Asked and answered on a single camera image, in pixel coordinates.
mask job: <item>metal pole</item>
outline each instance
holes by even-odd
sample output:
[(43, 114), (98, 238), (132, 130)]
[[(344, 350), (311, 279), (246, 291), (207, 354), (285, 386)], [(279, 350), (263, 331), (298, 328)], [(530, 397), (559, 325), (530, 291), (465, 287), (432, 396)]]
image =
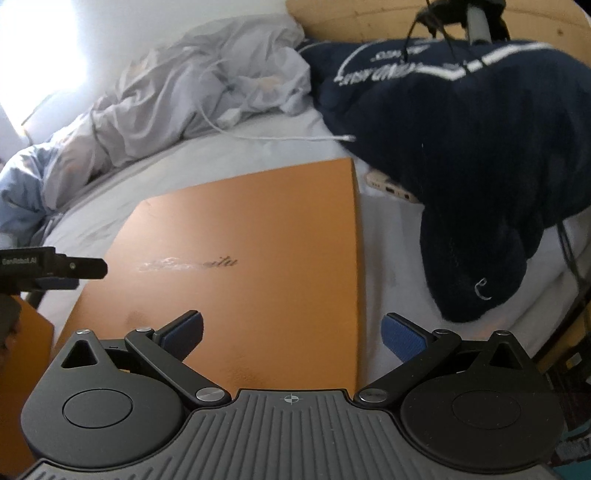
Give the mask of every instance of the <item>metal pole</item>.
[(466, 21), (466, 33), (470, 44), (492, 43), (488, 20), (482, 8), (468, 5)]

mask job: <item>white wall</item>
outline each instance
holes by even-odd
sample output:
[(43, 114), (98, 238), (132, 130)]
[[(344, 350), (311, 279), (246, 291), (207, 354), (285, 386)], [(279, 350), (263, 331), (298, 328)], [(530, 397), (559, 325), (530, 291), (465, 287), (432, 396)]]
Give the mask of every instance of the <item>white wall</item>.
[(2, 105), (0, 105), (0, 170), (2, 166), (20, 149), (25, 148), (25, 142), (16, 132), (8, 119)]
[(85, 111), (125, 66), (151, 47), (180, 38), (218, 18), (285, 12), (284, 0), (72, 0), (86, 81), (59, 93), (25, 124), (35, 143)]

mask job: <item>white charging cable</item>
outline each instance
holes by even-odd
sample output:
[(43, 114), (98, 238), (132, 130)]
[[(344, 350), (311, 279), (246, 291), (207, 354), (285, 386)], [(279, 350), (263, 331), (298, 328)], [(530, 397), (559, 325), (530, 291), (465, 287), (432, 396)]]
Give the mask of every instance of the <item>white charging cable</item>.
[[(198, 88), (202, 83), (203, 75), (205, 75), (207, 72), (211, 72), (215, 66), (217, 66), (218, 64), (220, 64), (223, 61), (226, 61), (226, 60), (222, 59), (222, 60), (215, 61), (209, 67), (207, 67), (205, 70), (203, 70), (201, 72), (201, 75), (199, 75), (199, 78), (197, 80), (197, 87)], [(321, 141), (328, 141), (328, 140), (337, 140), (337, 141), (343, 141), (343, 142), (354, 142), (355, 141), (354, 135), (330, 135), (330, 136), (326, 136), (326, 137), (250, 137), (249, 135), (238, 135), (238, 134), (234, 134), (232, 132), (229, 132), (227, 130), (224, 130), (222, 128), (219, 128), (217, 125), (215, 125), (207, 117), (207, 115), (205, 115), (205, 111), (203, 110), (203, 104), (201, 103), (201, 98), (199, 96), (197, 96), (197, 106), (199, 107), (199, 113), (202, 115), (203, 119), (216, 132), (219, 132), (224, 135), (229, 135), (230, 137), (240, 138), (242, 140), (264, 140), (264, 141), (301, 140), (301, 141), (309, 141), (309, 142), (321, 142)]]

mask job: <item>black cable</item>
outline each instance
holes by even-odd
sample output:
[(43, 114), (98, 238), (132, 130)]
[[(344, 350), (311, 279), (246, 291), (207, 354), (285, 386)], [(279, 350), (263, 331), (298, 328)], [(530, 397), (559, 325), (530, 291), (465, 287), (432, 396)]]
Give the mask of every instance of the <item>black cable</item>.
[[(457, 60), (456, 57), (456, 52), (453, 49), (453, 44), (452, 44), (452, 40), (455, 40), (455, 38), (453, 38), (449, 33), (447, 33), (447, 30), (445, 29), (445, 25), (443, 24), (443, 22), (439, 19), (439, 17), (437, 15), (435, 15), (433, 13), (433, 10), (431, 9), (431, 2), (430, 0), (426, 0), (427, 3), (427, 10), (428, 10), (428, 16), (429, 19), (432, 20), (432, 22), (434, 22), (436, 24), (436, 34), (437, 32), (441, 32), (441, 34), (443, 35), (443, 38), (445, 39), (447, 46), (450, 49), (450, 52), (452, 54), (452, 58), (453, 61), (456, 62), (457, 64), (459, 64), (460, 62)], [(417, 16), (415, 17), (413, 24), (410, 27), (410, 30), (408, 31), (406, 40), (404, 41), (404, 46), (402, 47), (402, 59), (404, 61), (404, 63), (406, 63), (408, 61), (408, 43), (410, 42), (410, 38), (411, 35), (413, 34), (413, 30), (414, 27), (417, 25), (418, 23), (418, 16), (419, 14), (417, 14)], [(488, 67), (488, 65), (484, 62), (484, 60), (482, 60), (482, 56), (478, 56), (476, 55), (471, 49), (470, 49), (470, 45), (468, 45), (468, 52), (469, 54), (475, 59), (478, 60), (482, 66), (484, 67)], [(470, 71), (470, 69), (468, 68), (468, 66), (466, 65), (465, 62), (462, 63), (462, 67), (464, 68), (464, 70), (466, 71), (466, 73), (471, 74), (472, 72)]]
[(588, 286), (588, 282), (581, 276), (581, 273), (579, 272), (577, 259), (574, 256), (573, 247), (570, 243), (569, 235), (566, 232), (566, 228), (564, 227), (564, 222), (562, 220), (556, 225), (556, 229), (558, 230), (558, 240), (560, 241), (562, 256), (564, 257), (566, 266), (574, 275), (574, 279), (577, 282), (577, 289), (579, 291), (578, 298), (583, 308), (585, 336), (589, 336), (591, 335), (591, 314), (589, 313), (589, 309), (587, 308), (587, 304), (585, 302), (585, 288)]

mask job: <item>orange book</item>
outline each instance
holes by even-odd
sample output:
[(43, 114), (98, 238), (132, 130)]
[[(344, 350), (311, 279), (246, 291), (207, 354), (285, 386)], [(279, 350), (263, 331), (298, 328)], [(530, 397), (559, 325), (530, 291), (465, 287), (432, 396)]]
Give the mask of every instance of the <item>orange book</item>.
[(78, 329), (122, 338), (187, 310), (204, 317), (185, 363), (239, 388), (358, 386), (362, 237), (350, 159), (281, 168), (146, 200), (82, 291)]

